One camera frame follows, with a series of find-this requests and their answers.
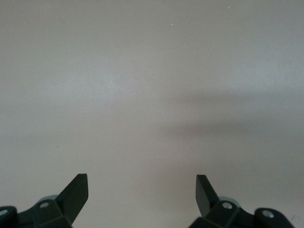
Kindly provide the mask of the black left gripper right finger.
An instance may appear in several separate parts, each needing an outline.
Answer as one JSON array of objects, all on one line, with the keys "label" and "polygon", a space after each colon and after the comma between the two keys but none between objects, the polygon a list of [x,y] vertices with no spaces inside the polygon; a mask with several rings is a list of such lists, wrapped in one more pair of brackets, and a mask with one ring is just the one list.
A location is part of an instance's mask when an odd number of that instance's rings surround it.
[{"label": "black left gripper right finger", "polygon": [[206,175],[196,177],[196,202],[201,216],[191,228],[293,228],[281,212],[258,208],[254,214],[229,198],[219,198]]}]

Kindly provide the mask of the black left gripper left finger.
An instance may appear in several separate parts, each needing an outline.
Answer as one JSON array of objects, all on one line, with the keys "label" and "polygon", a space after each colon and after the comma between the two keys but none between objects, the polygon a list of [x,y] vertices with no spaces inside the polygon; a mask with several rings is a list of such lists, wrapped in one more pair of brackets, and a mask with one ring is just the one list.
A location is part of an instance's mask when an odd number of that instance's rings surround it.
[{"label": "black left gripper left finger", "polygon": [[88,200],[87,174],[78,174],[59,195],[43,197],[26,211],[1,206],[2,228],[71,228]]}]

